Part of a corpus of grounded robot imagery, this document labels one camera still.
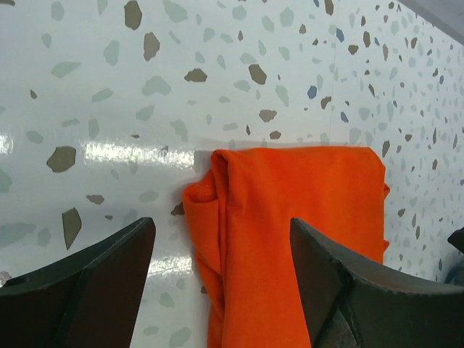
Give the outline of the orange t shirt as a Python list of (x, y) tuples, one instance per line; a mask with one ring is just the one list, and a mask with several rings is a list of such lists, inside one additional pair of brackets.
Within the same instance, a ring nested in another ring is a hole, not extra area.
[(308, 347), (290, 247), (299, 218), (382, 262), (385, 167), (367, 147), (218, 149), (182, 196), (211, 301), (209, 347)]

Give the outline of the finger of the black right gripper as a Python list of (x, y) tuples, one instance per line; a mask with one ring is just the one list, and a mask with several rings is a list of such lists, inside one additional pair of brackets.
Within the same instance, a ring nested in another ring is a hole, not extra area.
[(464, 228), (454, 231), (447, 239), (459, 252), (464, 253)]

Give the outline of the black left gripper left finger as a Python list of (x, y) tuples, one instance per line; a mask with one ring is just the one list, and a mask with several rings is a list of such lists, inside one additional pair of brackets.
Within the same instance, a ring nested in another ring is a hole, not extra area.
[(2, 347), (129, 347), (156, 227), (143, 217), (1, 288)]

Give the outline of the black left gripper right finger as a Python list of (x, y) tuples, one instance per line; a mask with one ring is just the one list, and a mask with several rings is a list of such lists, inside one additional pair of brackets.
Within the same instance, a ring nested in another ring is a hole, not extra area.
[(312, 347), (462, 347), (463, 288), (402, 273), (292, 219)]

